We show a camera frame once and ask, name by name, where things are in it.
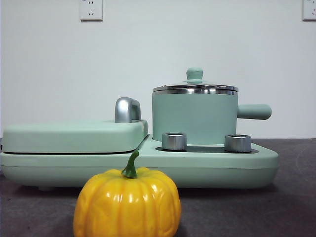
appliance base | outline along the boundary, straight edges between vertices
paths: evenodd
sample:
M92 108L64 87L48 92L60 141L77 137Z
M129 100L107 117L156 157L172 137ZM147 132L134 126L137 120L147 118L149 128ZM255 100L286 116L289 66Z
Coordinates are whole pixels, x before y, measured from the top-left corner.
M146 137L138 147L140 156L135 166L161 170L178 188L260 188L273 181L278 169L278 154L256 144L252 144L252 149L258 152L249 154L156 150L160 146L161 142L153 140L151 135ZM83 187L95 174L123 169L130 154L1 153L1 171L18 184L45 190Z

electrical socket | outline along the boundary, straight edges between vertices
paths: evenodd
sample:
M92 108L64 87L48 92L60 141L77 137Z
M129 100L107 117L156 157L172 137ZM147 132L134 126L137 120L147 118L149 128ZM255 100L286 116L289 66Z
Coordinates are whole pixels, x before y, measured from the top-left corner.
M316 21L316 0L303 0L303 20Z
M81 21L102 21L103 0L79 0Z

pot handle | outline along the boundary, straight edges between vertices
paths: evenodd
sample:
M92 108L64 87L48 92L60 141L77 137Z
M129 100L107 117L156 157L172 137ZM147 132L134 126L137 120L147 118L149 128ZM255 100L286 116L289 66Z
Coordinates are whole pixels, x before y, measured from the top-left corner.
M239 119L262 119L270 118L272 110L269 105L238 105L237 118Z

silver knob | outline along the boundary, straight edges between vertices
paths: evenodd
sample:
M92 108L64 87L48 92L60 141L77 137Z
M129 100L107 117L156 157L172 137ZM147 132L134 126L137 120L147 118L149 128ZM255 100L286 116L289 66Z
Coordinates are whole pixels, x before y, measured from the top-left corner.
M166 150L186 150L187 136L185 133L168 132L162 135L161 146Z
M238 153L251 152L251 137L239 134L227 135L225 136L225 150Z

gray table surface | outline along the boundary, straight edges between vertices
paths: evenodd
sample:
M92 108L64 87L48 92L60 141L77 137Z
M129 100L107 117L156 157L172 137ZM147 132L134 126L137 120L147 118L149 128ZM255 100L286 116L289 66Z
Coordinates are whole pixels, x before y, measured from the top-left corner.
M179 189L177 237L316 237L316 139L254 139L279 153L272 184ZM79 188L41 192L0 175L2 237L71 237Z

